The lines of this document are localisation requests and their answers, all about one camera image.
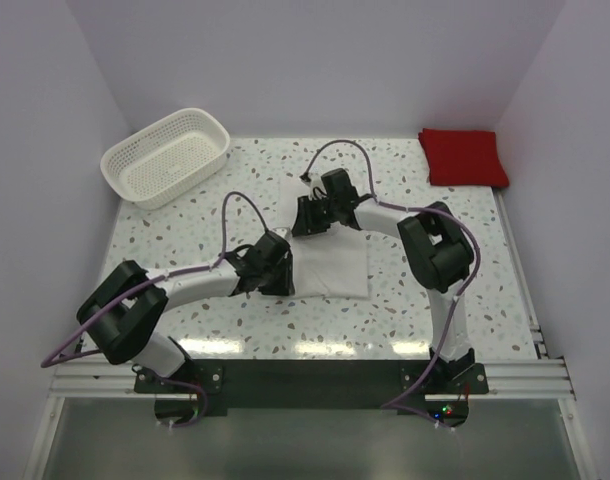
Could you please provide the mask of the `white t shirt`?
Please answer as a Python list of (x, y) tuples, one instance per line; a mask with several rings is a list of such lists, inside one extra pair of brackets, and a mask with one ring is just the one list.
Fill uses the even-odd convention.
[(290, 234), (296, 298), (369, 297), (368, 249), (365, 235), (334, 224), (326, 232)]

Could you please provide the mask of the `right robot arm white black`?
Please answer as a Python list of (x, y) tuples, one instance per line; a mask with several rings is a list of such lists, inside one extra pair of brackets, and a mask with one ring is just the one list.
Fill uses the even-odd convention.
[(300, 179), (309, 193), (297, 200), (294, 236), (322, 234), (339, 224), (401, 242), (413, 278), (426, 290), (432, 321), (430, 360), (408, 390), (431, 381), (441, 392), (454, 392), (475, 363), (464, 301), (481, 263), (472, 232), (443, 202), (402, 207), (373, 193), (361, 195), (342, 168)]

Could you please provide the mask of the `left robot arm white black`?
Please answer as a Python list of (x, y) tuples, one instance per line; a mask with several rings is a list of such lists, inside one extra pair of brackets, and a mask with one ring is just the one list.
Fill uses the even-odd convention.
[(189, 354), (175, 340), (155, 331), (169, 310), (209, 298), (258, 291), (294, 292), (292, 253), (285, 228), (267, 230), (247, 247), (228, 251), (216, 266), (192, 266), (165, 273), (133, 260), (119, 264), (76, 313), (100, 352), (112, 365), (138, 365), (170, 392), (199, 383)]

